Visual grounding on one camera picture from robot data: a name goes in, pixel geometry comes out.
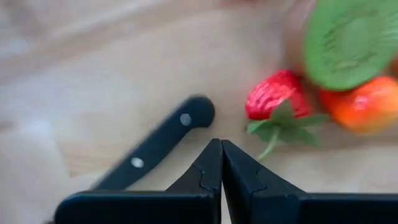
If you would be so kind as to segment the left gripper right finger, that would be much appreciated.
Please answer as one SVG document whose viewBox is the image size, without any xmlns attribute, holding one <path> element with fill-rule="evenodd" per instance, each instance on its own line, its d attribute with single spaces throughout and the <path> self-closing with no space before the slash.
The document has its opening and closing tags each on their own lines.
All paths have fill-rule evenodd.
<svg viewBox="0 0 398 224">
<path fill-rule="evenodd" d="M 221 144 L 231 224 L 398 224 L 398 194 L 305 192 L 231 141 Z"/>
</svg>

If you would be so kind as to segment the plastic kiwi half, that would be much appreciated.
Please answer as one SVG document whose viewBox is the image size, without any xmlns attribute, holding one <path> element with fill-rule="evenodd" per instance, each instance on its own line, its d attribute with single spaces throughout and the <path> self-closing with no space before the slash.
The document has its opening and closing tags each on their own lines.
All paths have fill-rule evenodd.
<svg viewBox="0 0 398 224">
<path fill-rule="evenodd" d="M 398 52 L 398 0 L 317 0 L 307 20 L 307 78 L 350 90 L 377 76 Z"/>
</svg>

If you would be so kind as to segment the red plastic strawberry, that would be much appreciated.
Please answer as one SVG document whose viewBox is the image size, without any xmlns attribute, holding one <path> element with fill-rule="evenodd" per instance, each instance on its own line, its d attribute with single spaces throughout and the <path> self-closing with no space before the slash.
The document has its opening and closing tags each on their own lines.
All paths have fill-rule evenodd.
<svg viewBox="0 0 398 224">
<path fill-rule="evenodd" d="M 244 109 L 246 132 L 266 143 L 259 160 L 268 156 L 279 141 L 319 145 L 308 128 L 329 120 L 327 114 L 314 112 L 300 78 L 290 70 L 279 70 L 259 82 L 248 94 Z"/>
</svg>

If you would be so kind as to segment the black-handled kitchen knife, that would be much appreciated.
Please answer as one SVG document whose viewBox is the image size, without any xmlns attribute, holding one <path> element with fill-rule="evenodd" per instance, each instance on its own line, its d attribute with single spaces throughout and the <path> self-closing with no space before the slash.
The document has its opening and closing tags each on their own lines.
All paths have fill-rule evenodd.
<svg viewBox="0 0 398 224">
<path fill-rule="evenodd" d="M 159 165 L 191 130 L 209 127 L 214 117 L 215 106 L 208 97 L 188 97 L 125 154 L 92 189 L 124 190 L 130 187 Z"/>
</svg>

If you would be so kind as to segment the small orange plastic fruit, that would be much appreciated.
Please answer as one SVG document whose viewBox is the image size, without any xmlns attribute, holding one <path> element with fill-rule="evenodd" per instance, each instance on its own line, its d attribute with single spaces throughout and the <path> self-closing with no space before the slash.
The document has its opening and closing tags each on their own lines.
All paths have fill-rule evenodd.
<svg viewBox="0 0 398 224">
<path fill-rule="evenodd" d="M 373 134 L 398 120 L 398 80 L 379 76 L 348 91 L 318 90 L 331 119 L 355 134 Z"/>
</svg>

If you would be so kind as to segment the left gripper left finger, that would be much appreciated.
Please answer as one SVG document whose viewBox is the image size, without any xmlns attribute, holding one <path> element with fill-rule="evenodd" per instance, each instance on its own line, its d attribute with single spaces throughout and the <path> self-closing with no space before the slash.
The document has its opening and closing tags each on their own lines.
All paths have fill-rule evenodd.
<svg viewBox="0 0 398 224">
<path fill-rule="evenodd" d="M 212 139 L 165 191 L 90 190 L 67 197 L 54 224 L 221 224 L 223 147 Z"/>
</svg>

